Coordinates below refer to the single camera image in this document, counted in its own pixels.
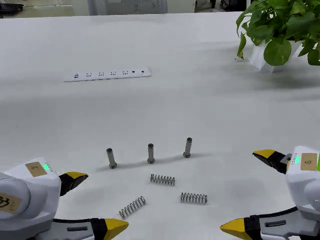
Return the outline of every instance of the green indicator light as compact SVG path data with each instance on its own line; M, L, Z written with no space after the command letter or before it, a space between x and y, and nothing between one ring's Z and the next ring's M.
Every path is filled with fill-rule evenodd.
M298 164L300 162L300 156L295 157L295 163Z
M318 166L317 166L317 170L320 171L320 154L319 154L319 158L318 158Z
M48 166L48 164L44 164L43 167L45 170L50 170L50 167Z

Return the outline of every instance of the potted plant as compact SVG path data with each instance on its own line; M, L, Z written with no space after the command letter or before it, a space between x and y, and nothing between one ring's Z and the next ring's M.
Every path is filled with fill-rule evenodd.
M320 0L254 0L236 25L238 57L244 58L247 35L254 44L250 62L260 70L283 66L301 43L299 57L320 66Z

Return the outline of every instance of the power strip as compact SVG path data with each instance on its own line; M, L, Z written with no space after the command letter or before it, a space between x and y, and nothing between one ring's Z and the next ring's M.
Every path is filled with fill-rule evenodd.
M81 82L81 81L94 81L94 80L106 80L106 79L128 79L128 78L143 78L150 77L151 70L148 67L144 68L127 68L123 70L113 71L85 71L75 72L68 76L65 82Z

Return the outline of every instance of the white flower pot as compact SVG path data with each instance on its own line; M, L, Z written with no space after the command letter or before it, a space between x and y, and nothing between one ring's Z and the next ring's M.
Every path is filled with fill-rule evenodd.
M296 53L300 45L301 45L301 42L299 41L298 42L291 41L291 55L288 61L290 61L291 57ZM262 43L259 46L253 45L253 51L252 51L251 57L249 58L251 65L263 72L268 72L268 73L280 72L286 63L281 66L271 66L268 63L266 63L264 58L264 52L265 52L266 46L267 44L265 43Z

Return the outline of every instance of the chair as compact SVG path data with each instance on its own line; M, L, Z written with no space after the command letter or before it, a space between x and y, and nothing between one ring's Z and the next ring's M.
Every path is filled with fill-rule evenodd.
M129 15L129 14L166 14L167 0L87 0L89 14Z

